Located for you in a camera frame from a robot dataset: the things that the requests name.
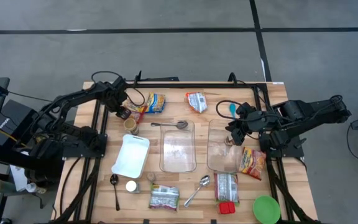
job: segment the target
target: wooden tabletop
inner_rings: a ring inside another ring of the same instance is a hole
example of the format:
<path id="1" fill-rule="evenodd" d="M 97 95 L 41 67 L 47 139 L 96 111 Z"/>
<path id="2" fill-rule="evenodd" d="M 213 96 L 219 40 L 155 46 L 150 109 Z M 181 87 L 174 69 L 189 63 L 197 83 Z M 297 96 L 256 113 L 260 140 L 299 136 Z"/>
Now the wooden tabletop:
<path id="1" fill-rule="evenodd" d="M 91 86 L 91 82 L 85 82 L 84 88 Z M 285 85 L 282 83 L 267 83 L 270 103 L 272 105 L 287 101 Z M 140 183 L 140 194 L 130 194 L 125 190 L 125 184 L 130 178 L 119 176 L 117 185 L 117 196 L 121 207 L 120 211 L 115 209 L 114 188 L 109 182 L 111 166 L 114 165 L 122 144 L 123 135 L 127 134 L 122 126 L 123 120 L 110 113 L 106 133 L 108 134 L 108 145 L 106 155 L 101 160 L 98 186 L 93 207 L 92 223 L 103 221 L 105 223 L 142 223 L 143 219 L 149 219 L 150 223 L 210 223 L 216 219 L 218 223 L 258 223 L 252 213 L 252 204 L 258 196 L 270 195 L 269 178 L 267 170 L 262 173 L 262 180 L 256 180 L 245 174 L 238 174 L 239 178 L 239 199 L 240 204 L 236 207 L 236 213 L 232 215 L 219 215 L 217 213 L 214 199 L 213 172 L 206 164 L 208 123 L 212 119 L 220 118 L 215 111 L 216 103 L 221 100 L 234 100 L 240 103 L 248 102 L 255 105 L 254 94 L 247 88 L 158 88 L 139 90 L 147 97 L 149 92 L 156 92 L 166 96 L 165 109 L 161 114 L 147 114 L 139 124 L 140 137 L 150 140 L 150 150 Z M 208 109 L 199 114 L 193 111 L 185 100 L 186 92 L 202 91 L 206 95 Z M 132 89 L 127 90 L 129 96 L 135 102 L 141 102 L 140 95 Z M 90 126 L 93 116 L 95 101 L 80 105 L 77 110 L 75 125 Z M 222 114 L 230 116 L 229 106 L 222 104 L 219 107 Z M 103 110 L 100 110 L 98 119 L 98 130 L 101 126 Z M 189 173 L 168 173 L 160 170 L 160 128 L 151 127 L 151 122 L 170 123 L 173 121 L 189 119 L 195 124 L 195 144 L 197 168 Z M 246 138 L 245 145 L 259 149 L 259 143 L 251 138 Z M 60 186 L 58 189 L 55 207 L 59 211 L 60 192 L 67 172 L 75 159 L 65 162 Z M 63 196 L 63 210 L 67 208 L 78 192 L 78 186 L 83 169 L 81 159 L 74 167 L 65 188 Z M 283 159 L 288 188 L 299 206 L 311 218 L 317 219 L 316 210 L 311 196 L 308 177 L 305 167 L 292 158 Z M 176 186 L 180 190 L 180 201 L 178 211 L 172 212 L 164 209 L 152 210 L 148 208 L 150 200 L 150 184 L 147 180 L 147 173 L 154 172 L 157 176 L 156 183 L 168 186 Z M 206 174 L 211 176 L 211 184 L 202 188 L 191 205 L 185 208 L 183 204 L 187 198 L 198 187 L 200 178 Z M 287 218 L 282 195 L 279 194 L 280 206 L 283 219 Z M 88 203 L 88 193 L 84 197 L 81 218 L 85 218 Z"/>

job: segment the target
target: teal object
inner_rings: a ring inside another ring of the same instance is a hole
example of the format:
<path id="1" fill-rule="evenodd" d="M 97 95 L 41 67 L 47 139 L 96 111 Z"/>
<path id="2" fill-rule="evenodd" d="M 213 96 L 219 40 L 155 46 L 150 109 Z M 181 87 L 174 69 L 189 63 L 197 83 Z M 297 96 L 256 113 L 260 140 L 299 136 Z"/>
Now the teal object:
<path id="1" fill-rule="evenodd" d="M 233 118 L 236 118 L 236 105 L 234 103 L 231 103 L 229 106 L 230 112 L 231 112 L 231 116 Z"/>
<path id="2" fill-rule="evenodd" d="M 254 201 L 254 215 L 263 224 L 274 224 L 281 215 L 280 206 L 271 196 L 260 196 Z"/>

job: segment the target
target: gray floor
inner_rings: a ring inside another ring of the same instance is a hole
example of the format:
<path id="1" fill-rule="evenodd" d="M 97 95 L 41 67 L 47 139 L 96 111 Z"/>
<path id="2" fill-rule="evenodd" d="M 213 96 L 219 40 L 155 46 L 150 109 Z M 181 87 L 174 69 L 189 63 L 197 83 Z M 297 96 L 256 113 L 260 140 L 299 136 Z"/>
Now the gray floor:
<path id="1" fill-rule="evenodd" d="M 358 27 L 358 1 L 256 2 L 262 27 Z M 253 25 L 246 0 L 0 0 L 0 30 Z M 303 136 L 319 219 L 358 223 L 358 160 L 346 147 L 347 126 L 358 119 L 358 33 L 269 33 L 264 42 L 272 80 L 285 82 L 291 99 L 341 94 L 352 111 L 346 124 L 324 125 Z M 254 33 L 0 35 L 0 77 L 11 78 L 11 91 L 53 99 L 79 90 L 97 70 L 128 79 L 142 70 L 143 77 L 183 81 L 225 80 L 230 72 L 244 81 L 264 80 Z M 35 109 L 43 105 L 10 97 Z M 358 132 L 349 140 L 358 155 Z M 44 196 L 43 210 L 35 197 L 10 198 L 4 216 L 16 223 L 46 222 L 54 196 L 54 191 Z"/>

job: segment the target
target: white plate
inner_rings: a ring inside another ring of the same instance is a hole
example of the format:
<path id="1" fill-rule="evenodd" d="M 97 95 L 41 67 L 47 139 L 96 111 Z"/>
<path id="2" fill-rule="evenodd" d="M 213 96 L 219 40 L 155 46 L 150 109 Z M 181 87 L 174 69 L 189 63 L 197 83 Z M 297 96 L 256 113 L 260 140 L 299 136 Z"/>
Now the white plate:
<path id="1" fill-rule="evenodd" d="M 149 146 L 150 141 L 146 138 L 124 135 L 117 161 L 111 167 L 111 171 L 133 179 L 141 177 L 146 165 Z"/>

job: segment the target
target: transparent plastic bin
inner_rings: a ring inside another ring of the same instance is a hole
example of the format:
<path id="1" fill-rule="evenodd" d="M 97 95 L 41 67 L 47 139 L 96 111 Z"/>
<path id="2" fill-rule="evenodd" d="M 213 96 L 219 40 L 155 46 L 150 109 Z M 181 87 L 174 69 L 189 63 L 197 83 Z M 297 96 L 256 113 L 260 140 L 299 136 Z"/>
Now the transparent plastic bin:
<path id="1" fill-rule="evenodd" d="M 230 120 L 213 119 L 209 122 L 207 166 L 209 169 L 220 173 L 238 172 L 243 146 L 227 146 L 224 143 L 230 134 L 224 127 Z"/>
<path id="2" fill-rule="evenodd" d="M 196 169 L 195 126 L 161 126 L 160 169 L 164 172 L 191 172 Z"/>

